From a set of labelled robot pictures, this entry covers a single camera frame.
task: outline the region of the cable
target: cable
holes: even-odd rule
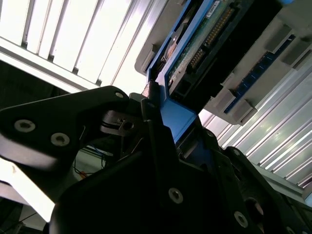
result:
[[[103,169],[104,168],[103,161],[105,162],[105,165],[106,165],[106,159],[105,159],[104,153],[101,153],[94,145],[91,145],[91,146],[94,148],[97,154],[101,156],[101,168]]]
[[[75,172],[76,172],[77,174],[79,174],[79,175],[92,175],[92,174],[94,174],[94,173],[85,173],[85,172],[81,172],[80,170],[78,170],[78,169],[76,168],[76,158],[75,158],[75,160],[74,160],[74,166],[73,166],[73,168],[74,168]]]
[[[18,225],[19,223],[22,223],[23,221],[25,221],[26,219],[28,219],[28,218],[30,218],[30,217],[32,217],[32,216],[34,216],[35,214],[37,214],[37,212],[35,212],[35,213],[33,213],[33,214],[31,214],[30,216],[28,216],[28,217],[26,217],[26,218],[24,218],[24,219],[22,219],[21,221],[19,221],[19,222],[16,222],[15,224],[13,224],[12,226],[10,226],[8,229],[6,229],[5,231],[3,231],[3,233],[6,233],[6,232],[8,232],[9,230],[11,230],[12,228],[14,228],[16,225]]]

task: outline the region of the circuit board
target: circuit board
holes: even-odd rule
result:
[[[212,42],[218,34],[218,29],[222,28],[222,24],[225,24],[225,17],[231,15],[231,8],[229,7],[231,2],[229,0],[214,1],[206,17],[200,23],[194,36],[169,73],[168,81],[170,83],[175,82],[177,75],[185,71],[189,64],[197,65],[204,54],[200,49],[201,45]]]

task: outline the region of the blue plastic bracket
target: blue plastic bracket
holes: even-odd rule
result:
[[[159,59],[162,51],[166,49],[168,45],[172,33],[178,28],[179,24],[181,23],[184,14],[192,0],[188,0],[185,4],[183,11],[181,12],[178,20],[175,22],[170,34],[164,41],[163,45],[161,46],[159,52],[156,54],[154,60],[152,61],[150,67],[147,69],[147,78],[148,80],[151,79],[151,69],[155,66],[157,60]],[[192,38],[192,35],[196,31],[197,27],[199,26],[200,22],[206,16],[208,10],[210,9],[211,5],[213,4],[214,0],[204,0],[201,4],[199,10],[197,11],[196,15],[194,16],[192,22],[188,26],[187,30],[185,31],[184,35],[182,36],[177,48],[175,49],[173,55],[167,61],[166,65],[159,73],[156,82],[159,83],[161,87],[160,91],[160,103],[161,103],[161,116],[164,122],[164,125],[168,126],[171,129],[174,141],[177,142],[183,133],[187,130],[187,128],[192,124],[192,122],[197,117],[197,114],[184,107],[183,105],[177,103],[176,101],[172,100],[169,95],[168,89],[168,74],[173,68],[175,62],[183,52],[184,48],[187,46],[188,42]]]

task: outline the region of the screw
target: screw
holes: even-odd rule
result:
[[[116,92],[115,95],[119,98],[123,98],[123,94]]]
[[[248,227],[248,221],[247,221],[246,217],[241,212],[235,211],[234,217],[240,226],[242,226],[243,228]]]
[[[179,191],[179,189],[170,188],[169,189],[169,197],[176,204],[181,204],[183,202],[183,195]]]
[[[14,123],[14,127],[19,132],[29,133],[36,128],[36,125],[30,120],[20,119]]]
[[[51,136],[51,143],[55,146],[66,146],[69,144],[69,137],[64,133],[54,133]]]
[[[236,154],[237,156],[240,155],[239,151],[237,149],[233,149],[234,154]]]
[[[210,132],[210,131],[208,131],[208,130],[207,130],[207,134],[208,134],[208,136],[210,136],[210,137],[214,137],[214,135],[212,134],[212,132]]]
[[[295,234],[294,231],[290,227],[286,227],[289,234]]]

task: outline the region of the metal slat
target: metal slat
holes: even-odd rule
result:
[[[283,128],[289,119],[300,109],[304,108],[306,102],[311,99],[312,93],[309,93],[312,89],[311,78],[312,76],[305,79],[304,82],[296,87],[269,115],[267,115],[267,117],[265,117],[261,125],[258,125],[250,132],[248,138],[237,145],[253,163],[258,164],[260,160],[249,156],[250,153],[256,151],[259,146],[278,129]]]
[[[135,70],[135,62],[140,53],[142,45],[145,43],[158,16],[161,14],[167,0],[155,0],[147,12],[143,24],[139,27],[139,32],[133,40],[131,47],[122,65],[119,67],[115,80],[112,83],[122,89],[125,93],[141,93],[146,85],[146,77]]]
[[[285,142],[267,155],[269,156],[267,160],[264,160],[266,157],[263,158],[264,161],[260,166],[266,170],[272,170],[279,162],[286,158],[288,154],[296,151],[311,137],[311,129],[312,123],[298,131],[291,139],[286,139]]]
[[[298,183],[303,177],[306,177],[312,172],[312,158],[310,157],[308,160],[304,161],[298,168],[294,171],[289,173],[286,176],[286,180],[296,184]]]
[[[305,188],[312,181],[312,173],[304,177],[301,181],[298,182],[298,186]]]
[[[309,140],[301,148],[299,148],[294,154],[290,155],[273,171],[275,174],[281,177],[289,178],[292,174],[298,173],[300,168],[308,163],[311,158],[312,140]],[[307,168],[309,173],[312,173],[312,166]],[[299,182],[306,175],[303,175],[297,182]]]
[[[28,5],[28,12],[27,12],[27,17],[26,17],[26,22],[25,22],[23,38],[21,41],[21,46],[24,48],[27,48],[27,35],[29,31],[30,20],[33,15],[34,5],[35,5],[35,0],[30,0],[29,5]]]
[[[280,144],[285,143],[285,140],[290,141],[291,136],[302,127],[308,125],[312,121],[310,112],[312,109],[312,100],[303,105],[299,110],[293,110],[288,119],[283,120],[283,124],[274,131],[270,131],[268,136],[258,142],[258,147],[251,153],[246,155],[251,161],[259,163],[264,158],[263,155],[270,155],[270,152],[279,148]]]
[[[58,37],[59,37],[59,31],[60,31],[60,28],[63,24],[64,15],[65,15],[65,12],[67,10],[69,2],[70,2],[70,0],[63,0],[63,4],[61,6],[59,17],[57,18],[57,24],[56,24],[55,32],[53,34],[53,40],[51,42],[51,47],[49,49],[49,55],[48,55],[48,60],[50,60],[50,61],[53,61],[53,59],[54,59],[55,45],[56,45]]]
[[[70,0],[64,12],[53,52],[53,63],[72,71],[89,28],[97,0]]]
[[[55,37],[55,32],[58,28],[59,19],[62,16],[62,11],[67,5],[67,0],[52,0],[49,6],[47,20],[45,22],[44,31],[39,46],[39,56],[48,59],[50,50]]]
[[[38,53],[50,6],[50,0],[35,0],[29,29],[24,40],[27,42],[27,50],[34,54]]]
[[[101,86],[112,85],[123,61],[133,44],[140,27],[144,22],[145,16],[152,4],[152,0],[137,0],[130,7],[126,19],[121,26],[114,45],[101,70],[99,80]]]
[[[29,3],[29,0],[3,0],[0,37],[21,45]]]
[[[76,62],[78,75],[96,83],[133,0],[101,0]]]

